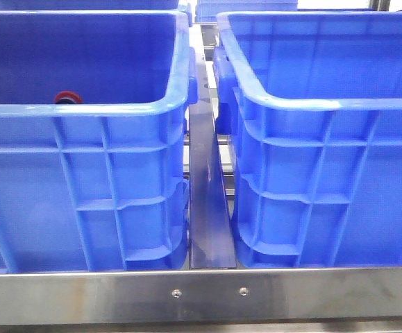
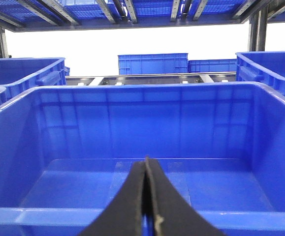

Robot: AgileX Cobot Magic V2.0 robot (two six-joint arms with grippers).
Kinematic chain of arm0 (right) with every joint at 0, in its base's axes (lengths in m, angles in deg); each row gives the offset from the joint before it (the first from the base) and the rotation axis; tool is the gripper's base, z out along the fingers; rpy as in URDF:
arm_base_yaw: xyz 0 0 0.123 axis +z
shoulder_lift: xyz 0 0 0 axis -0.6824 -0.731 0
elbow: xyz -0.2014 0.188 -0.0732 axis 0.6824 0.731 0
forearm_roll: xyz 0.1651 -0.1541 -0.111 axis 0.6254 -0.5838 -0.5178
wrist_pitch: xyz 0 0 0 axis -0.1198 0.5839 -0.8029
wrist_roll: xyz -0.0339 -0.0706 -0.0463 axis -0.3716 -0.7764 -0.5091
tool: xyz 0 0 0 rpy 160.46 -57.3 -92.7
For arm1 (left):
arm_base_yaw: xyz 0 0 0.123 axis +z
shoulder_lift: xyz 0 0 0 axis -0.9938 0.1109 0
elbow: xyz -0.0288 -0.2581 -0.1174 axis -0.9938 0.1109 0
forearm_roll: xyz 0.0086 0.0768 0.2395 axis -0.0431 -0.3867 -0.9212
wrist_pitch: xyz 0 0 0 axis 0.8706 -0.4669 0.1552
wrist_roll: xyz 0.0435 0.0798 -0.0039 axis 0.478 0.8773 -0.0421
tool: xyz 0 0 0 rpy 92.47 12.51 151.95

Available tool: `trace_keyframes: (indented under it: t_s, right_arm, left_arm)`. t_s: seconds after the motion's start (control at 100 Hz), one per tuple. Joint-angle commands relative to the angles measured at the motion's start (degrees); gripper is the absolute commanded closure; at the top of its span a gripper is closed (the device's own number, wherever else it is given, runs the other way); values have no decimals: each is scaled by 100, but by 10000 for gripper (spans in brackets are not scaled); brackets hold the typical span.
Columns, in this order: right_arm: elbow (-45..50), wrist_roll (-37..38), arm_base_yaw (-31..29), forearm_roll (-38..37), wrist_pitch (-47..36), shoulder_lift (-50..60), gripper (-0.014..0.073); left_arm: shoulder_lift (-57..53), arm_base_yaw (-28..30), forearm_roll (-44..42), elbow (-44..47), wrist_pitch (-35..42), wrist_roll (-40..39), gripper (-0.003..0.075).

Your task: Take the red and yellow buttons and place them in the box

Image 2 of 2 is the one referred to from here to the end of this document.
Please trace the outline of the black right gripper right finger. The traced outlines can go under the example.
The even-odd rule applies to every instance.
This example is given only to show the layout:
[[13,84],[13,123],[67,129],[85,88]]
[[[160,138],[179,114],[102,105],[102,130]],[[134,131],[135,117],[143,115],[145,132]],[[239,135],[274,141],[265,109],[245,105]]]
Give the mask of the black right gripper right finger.
[[145,199],[149,231],[154,236],[223,236],[194,210],[172,185],[158,160],[145,159]]

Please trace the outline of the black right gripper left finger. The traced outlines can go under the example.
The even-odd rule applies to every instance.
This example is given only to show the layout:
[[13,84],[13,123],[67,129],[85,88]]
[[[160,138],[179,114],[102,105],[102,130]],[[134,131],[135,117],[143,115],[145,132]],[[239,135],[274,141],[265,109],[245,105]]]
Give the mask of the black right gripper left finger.
[[130,172],[106,209],[80,236],[140,236],[146,164],[134,162]]

